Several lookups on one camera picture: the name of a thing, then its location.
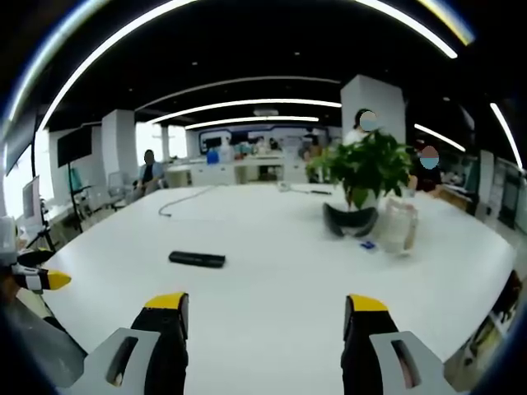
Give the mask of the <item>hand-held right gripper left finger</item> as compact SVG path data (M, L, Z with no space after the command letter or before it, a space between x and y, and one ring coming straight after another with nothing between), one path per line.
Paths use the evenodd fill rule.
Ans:
M189 363L189 294L158 295L130 328L119 328L84 360L70 394L182 394Z

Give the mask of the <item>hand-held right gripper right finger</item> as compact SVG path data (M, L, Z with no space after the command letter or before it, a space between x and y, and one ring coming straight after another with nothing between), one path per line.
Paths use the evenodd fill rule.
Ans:
M381 301L346 298L341 369L346 394L456 394L441 360L412 332L398 330Z

